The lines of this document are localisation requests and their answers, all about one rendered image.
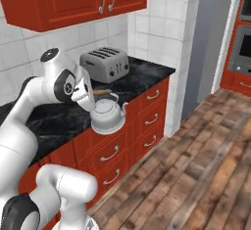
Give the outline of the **silver four-slot toaster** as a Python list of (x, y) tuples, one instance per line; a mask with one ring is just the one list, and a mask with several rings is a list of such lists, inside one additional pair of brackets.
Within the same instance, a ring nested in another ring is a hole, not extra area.
[(92, 80), (101, 83), (114, 82), (129, 73), (126, 51), (101, 47), (80, 56), (79, 64), (85, 68)]

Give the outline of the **silver built-in oven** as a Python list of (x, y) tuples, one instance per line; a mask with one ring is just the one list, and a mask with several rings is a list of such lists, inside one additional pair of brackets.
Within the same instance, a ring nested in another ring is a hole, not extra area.
[(227, 69), (251, 74), (251, 26), (237, 28)]

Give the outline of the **red tall cupboard run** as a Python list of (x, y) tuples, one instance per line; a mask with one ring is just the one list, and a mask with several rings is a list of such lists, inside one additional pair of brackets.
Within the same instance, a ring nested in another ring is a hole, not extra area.
[(237, 9), (233, 32), (231, 34), (231, 39), (229, 41), (229, 46), (228, 46), (227, 55), (226, 55), (226, 62), (225, 62), (223, 76), (222, 76), (220, 86), (224, 89), (229, 89), (232, 91), (240, 92), (240, 93), (245, 94), (247, 96), (251, 96), (251, 74), (243, 74), (243, 73), (239, 73), (239, 72), (227, 69), (231, 49), (233, 46), (233, 40), (235, 38), (237, 28), (240, 25), (251, 26), (251, 22), (242, 21), (238, 17), (240, 3), (241, 3), (241, 0), (239, 2), (239, 6)]

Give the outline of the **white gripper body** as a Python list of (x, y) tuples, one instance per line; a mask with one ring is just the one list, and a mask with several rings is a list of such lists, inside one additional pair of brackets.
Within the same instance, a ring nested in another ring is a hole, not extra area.
[(86, 69), (80, 67), (81, 77), (77, 83), (76, 102), (86, 111), (91, 112), (95, 109), (95, 100), (91, 86), (90, 76)]

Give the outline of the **silver built-in microwave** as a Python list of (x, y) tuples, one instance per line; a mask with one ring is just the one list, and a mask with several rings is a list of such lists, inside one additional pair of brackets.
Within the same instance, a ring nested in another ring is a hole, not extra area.
[(251, 22), (251, 0), (241, 0), (238, 17), (242, 21)]

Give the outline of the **red base cupboard panel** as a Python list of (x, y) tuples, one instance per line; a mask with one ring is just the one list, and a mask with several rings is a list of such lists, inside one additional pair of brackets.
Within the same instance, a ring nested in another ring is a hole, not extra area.
[(39, 168), (47, 163), (56, 163), (65, 165), (67, 167), (76, 167), (75, 151), (73, 142), (61, 146), (57, 150), (53, 151), (48, 156), (44, 157), (42, 160), (34, 163), (26, 171), (21, 178), (19, 184), (20, 193), (29, 193), (36, 188), (35, 176)]

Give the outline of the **white kettle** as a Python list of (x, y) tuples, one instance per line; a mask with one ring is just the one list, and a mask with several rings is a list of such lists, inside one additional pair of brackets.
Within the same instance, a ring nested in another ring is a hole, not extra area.
[(123, 128), (126, 123), (126, 105), (119, 105), (119, 95), (111, 93), (115, 100), (101, 99), (95, 103), (95, 109), (90, 113), (92, 129), (101, 135), (111, 135)]

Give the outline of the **red drawer front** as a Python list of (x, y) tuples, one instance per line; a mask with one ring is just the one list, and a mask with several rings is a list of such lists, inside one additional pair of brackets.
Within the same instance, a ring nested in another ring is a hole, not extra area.
[(80, 153), (86, 154), (99, 144), (104, 144), (106, 141), (119, 136), (126, 130), (126, 128), (127, 125), (125, 124), (119, 131), (110, 135), (101, 135), (96, 133), (92, 128), (87, 128), (74, 138), (75, 148)]
[[(150, 109), (154, 107), (155, 105), (159, 104), (164, 98), (166, 98), (168, 94), (168, 84), (169, 84), (169, 80), (165, 78), (164, 80), (150, 87), (148, 90), (144, 91), (138, 97), (138, 103), (136, 106), (137, 112), (140, 114), (144, 110)], [(159, 89), (160, 95), (156, 99), (147, 100), (146, 97), (148, 95), (154, 96), (157, 89)]]
[(127, 157), (122, 155), (116, 161), (102, 167), (95, 174), (98, 180), (98, 192), (95, 201), (98, 201), (120, 178), (126, 173)]
[[(144, 143), (150, 143), (153, 140), (153, 135), (157, 136), (156, 142), (147, 148), (144, 148)], [(163, 127), (161, 125), (150, 129), (148, 132), (144, 133), (138, 143), (136, 144), (135, 148), (135, 159), (138, 161), (140, 160), (146, 153), (148, 153), (163, 137)]]
[[(120, 149), (118, 153), (108, 161), (100, 161), (101, 157), (108, 157), (112, 155), (115, 150), (115, 146), (119, 146)], [(123, 132), (119, 136), (116, 136), (112, 140), (106, 141), (104, 144), (98, 145), (90, 154), (89, 157), (89, 169), (91, 171), (101, 169), (108, 164), (116, 161), (119, 156), (126, 150), (126, 133)]]
[[(139, 117), (134, 122), (134, 133), (137, 138), (142, 136), (144, 133), (148, 132), (150, 129), (153, 129), (157, 125), (159, 125), (164, 120), (165, 115), (165, 106), (160, 104), (157, 105), (139, 115)], [(158, 120), (152, 124), (145, 125), (146, 120), (152, 120), (154, 118), (154, 114), (158, 113)]]

